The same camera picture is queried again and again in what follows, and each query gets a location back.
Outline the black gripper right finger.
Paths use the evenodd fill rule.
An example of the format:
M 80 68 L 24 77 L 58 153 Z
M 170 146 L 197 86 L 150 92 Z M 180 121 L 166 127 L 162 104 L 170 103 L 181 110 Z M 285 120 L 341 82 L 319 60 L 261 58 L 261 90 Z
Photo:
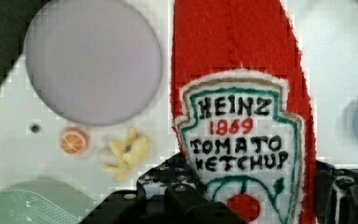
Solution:
M 358 224 L 358 169 L 317 161 L 315 215 L 318 224 Z

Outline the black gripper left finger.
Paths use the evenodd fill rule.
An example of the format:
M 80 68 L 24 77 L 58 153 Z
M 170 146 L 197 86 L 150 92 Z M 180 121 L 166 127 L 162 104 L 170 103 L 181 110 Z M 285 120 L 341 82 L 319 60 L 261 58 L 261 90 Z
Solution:
M 136 181 L 136 189 L 143 192 L 147 198 L 151 198 L 154 195 L 163 195 L 167 187 L 178 184 L 189 185 L 198 192 L 205 190 L 182 153 L 171 156 L 141 175 Z

